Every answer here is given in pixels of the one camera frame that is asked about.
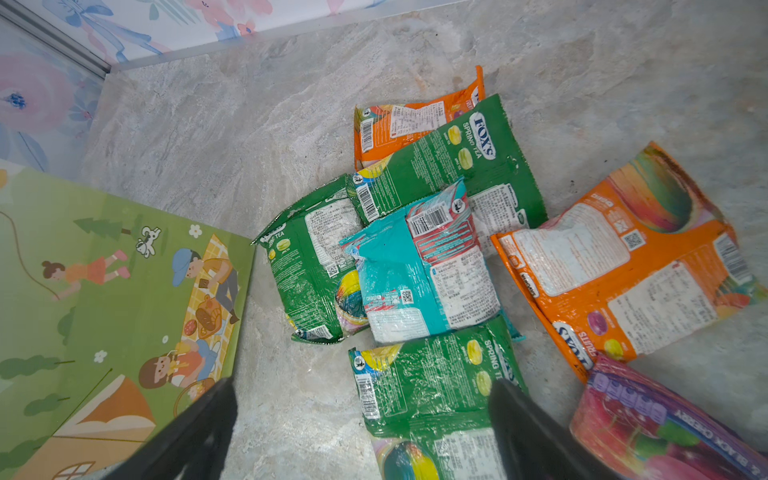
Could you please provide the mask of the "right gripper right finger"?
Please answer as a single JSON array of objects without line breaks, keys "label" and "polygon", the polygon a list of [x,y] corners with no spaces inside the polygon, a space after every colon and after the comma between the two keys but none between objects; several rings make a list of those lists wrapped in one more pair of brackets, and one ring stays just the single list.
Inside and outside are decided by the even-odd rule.
[{"label": "right gripper right finger", "polygon": [[618,477],[507,379],[493,382],[489,414],[509,479]]}]

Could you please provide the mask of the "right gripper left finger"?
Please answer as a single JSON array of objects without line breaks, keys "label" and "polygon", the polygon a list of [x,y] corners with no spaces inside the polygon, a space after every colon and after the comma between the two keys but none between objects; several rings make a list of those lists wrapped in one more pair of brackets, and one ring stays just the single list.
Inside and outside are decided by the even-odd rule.
[{"label": "right gripper left finger", "polygon": [[216,382],[108,479],[218,479],[238,414],[234,381]]}]

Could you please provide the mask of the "green snack pack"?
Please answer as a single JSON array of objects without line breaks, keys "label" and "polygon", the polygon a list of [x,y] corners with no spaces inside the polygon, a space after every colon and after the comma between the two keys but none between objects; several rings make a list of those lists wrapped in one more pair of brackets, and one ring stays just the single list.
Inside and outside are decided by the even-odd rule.
[{"label": "green snack pack", "polygon": [[498,379],[527,388],[505,315],[462,330],[348,352],[384,479],[503,479],[489,414]]},{"label": "green snack pack", "polygon": [[362,229],[344,174],[281,212],[254,242],[265,248],[295,341],[333,344],[369,326],[355,260],[340,242]]},{"label": "green snack pack", "polygon": [[543,196],[496,94],[347,180],[363,225],[464,180],[483,254],[490,236],[549,220]]}]

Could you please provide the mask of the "white paper bag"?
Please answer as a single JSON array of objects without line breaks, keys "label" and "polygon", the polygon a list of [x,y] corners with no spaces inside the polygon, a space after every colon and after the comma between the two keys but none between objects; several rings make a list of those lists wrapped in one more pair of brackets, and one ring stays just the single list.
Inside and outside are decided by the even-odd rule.
[{"label": "white paper bag", "polygon": [[1,165],[1,475],[122,462],[229,377],[255,249]]}]

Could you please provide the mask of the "teal snack pack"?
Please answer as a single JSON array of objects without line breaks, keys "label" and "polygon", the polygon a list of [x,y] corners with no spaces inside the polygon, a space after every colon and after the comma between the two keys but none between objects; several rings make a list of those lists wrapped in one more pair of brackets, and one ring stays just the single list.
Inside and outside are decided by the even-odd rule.
[{"label": "teal snack pack", "polygon": [[379,345],[473,327],[502,312],[463,180],[374,221],[340,246],[355,261]]}]

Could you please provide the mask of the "purple snack pack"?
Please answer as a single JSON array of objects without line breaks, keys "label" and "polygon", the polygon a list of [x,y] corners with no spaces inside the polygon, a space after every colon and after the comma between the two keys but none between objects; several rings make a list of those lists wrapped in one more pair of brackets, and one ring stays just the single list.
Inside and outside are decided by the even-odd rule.
[{"label": "purple snack pack", "polygon": [[767,457],[664,385],[601,355],[570,423],[625,479],[765,479]]}]

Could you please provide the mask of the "orange snack pack right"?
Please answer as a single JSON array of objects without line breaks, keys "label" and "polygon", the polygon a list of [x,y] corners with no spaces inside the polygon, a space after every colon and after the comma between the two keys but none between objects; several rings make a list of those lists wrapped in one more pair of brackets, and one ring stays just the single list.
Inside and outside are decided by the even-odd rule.
[{"label": "orange snack pack right", "polygon": [[558,217],[492,242],[581,380],[600,355],[632,361],[767,297],[733,227],[655,143]]}]

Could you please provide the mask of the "orange snack pack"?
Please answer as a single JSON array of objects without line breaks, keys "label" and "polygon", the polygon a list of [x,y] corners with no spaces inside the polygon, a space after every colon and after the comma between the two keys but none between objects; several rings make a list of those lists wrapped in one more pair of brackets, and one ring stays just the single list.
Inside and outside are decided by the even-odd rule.
[{"label": "orange snack pack", "polygon": [[486,98],[484,72],[466,88],[429,102],[354,109],[354,169],[360,171],[474,109]]},{"label": "orange snack pack", "polygon": [[558,217],[492,242],[581,380],[600,355],[632,361],[767,297],[733,227],[655,143]]}]

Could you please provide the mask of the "orange snack pack back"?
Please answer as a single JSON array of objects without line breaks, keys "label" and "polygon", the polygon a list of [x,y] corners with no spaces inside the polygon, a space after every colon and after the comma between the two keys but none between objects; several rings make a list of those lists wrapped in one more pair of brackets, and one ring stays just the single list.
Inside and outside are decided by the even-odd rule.
[{"label": "orange snack pack back", "polygon": [[484,72],[466,88],[429,102],[354,109],[354,169],[360,171],[474,109],[486,98]]}]

